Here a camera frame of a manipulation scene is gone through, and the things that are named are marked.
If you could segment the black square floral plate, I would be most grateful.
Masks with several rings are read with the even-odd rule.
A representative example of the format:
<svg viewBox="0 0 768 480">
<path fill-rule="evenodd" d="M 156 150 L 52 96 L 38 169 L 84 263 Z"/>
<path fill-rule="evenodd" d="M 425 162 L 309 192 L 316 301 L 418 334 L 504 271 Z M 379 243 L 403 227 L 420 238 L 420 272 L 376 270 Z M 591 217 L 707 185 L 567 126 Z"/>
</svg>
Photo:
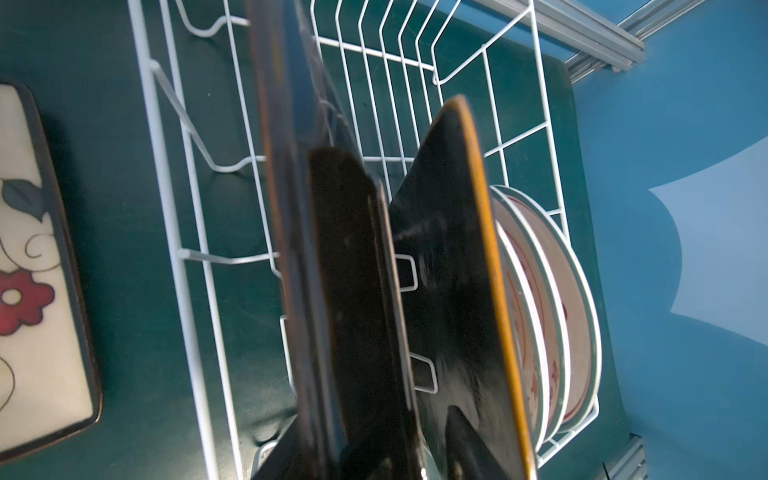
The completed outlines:
<svg viewBox="0 0 768 480">
<path fill-rule="evenodd" d="M 31 90 L 1 83 L 1 460 L 97 423 L 103 389 L 74 246 Z"/>
<path fill-rule="evenodd" d="M 297 414 L 260 479 L 424 479 L 386 192 L 303 5 L 250 1 L 250 44 Z"/>
</svg>

